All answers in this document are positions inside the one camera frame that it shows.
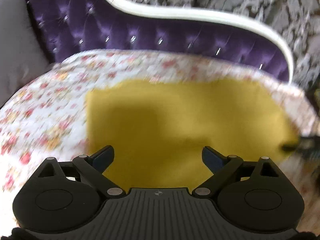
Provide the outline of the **purple tufted chaise backrest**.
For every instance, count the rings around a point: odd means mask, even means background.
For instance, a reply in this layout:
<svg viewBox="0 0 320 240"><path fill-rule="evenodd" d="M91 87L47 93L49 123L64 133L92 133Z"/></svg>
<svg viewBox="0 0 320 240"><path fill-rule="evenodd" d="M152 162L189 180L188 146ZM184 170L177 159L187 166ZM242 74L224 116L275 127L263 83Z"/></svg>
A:
<svg viewBox="0 0 320 240"><path fill-rule="evenodd" d="M293 57L270 27L226 12L126 0L27 0L56 62L91 49L159 50L216 57L291 82Z"/></svg>

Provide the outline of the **grey satin cushion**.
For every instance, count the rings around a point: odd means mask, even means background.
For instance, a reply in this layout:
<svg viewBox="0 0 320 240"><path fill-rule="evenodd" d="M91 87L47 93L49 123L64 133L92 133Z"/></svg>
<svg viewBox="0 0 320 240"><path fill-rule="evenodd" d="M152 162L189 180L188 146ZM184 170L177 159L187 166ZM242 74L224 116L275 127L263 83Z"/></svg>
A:
<svg viewBox="0 0 320 240"><path fill-rule="evenodd" d="M1 0L1 106L52 69L27 0Z"/></svg>

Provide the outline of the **mustard yellow knit sweater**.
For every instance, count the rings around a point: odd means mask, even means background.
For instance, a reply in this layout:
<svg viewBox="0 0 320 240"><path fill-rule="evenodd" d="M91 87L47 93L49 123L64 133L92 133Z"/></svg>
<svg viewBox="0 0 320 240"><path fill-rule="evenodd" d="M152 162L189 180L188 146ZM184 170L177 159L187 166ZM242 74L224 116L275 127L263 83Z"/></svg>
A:
<svg viewBox="0 0 320 240"><path fill-rule="evenodd" d="M114 148L104 175L125 191L194 189L212 175L205 146L246 161L281 161L281 145L298 140L284 110L252 81L123 82L88 92L86 117L89 152Z"/></svg>

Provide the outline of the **floral quilted bedspread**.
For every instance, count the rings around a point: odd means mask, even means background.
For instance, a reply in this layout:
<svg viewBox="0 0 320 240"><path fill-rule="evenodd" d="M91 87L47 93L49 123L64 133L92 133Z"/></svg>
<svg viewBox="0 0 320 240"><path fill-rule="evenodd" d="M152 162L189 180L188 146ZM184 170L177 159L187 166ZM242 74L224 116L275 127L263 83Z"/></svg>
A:
<svg viewBox="0 0 320 240"><path fill-rule="evenodd" d="M14 198L48 157L71 161L89 152L86 95L123 82L252 81L264 87L300 135L319 134L319 117L296 86L253 67L202 56L154 51L92 50L75 54L17 91L1 108L1 235L17 226ZM319 160L285 153L274 161L304 199L299 231L319 234Z"/></svg>

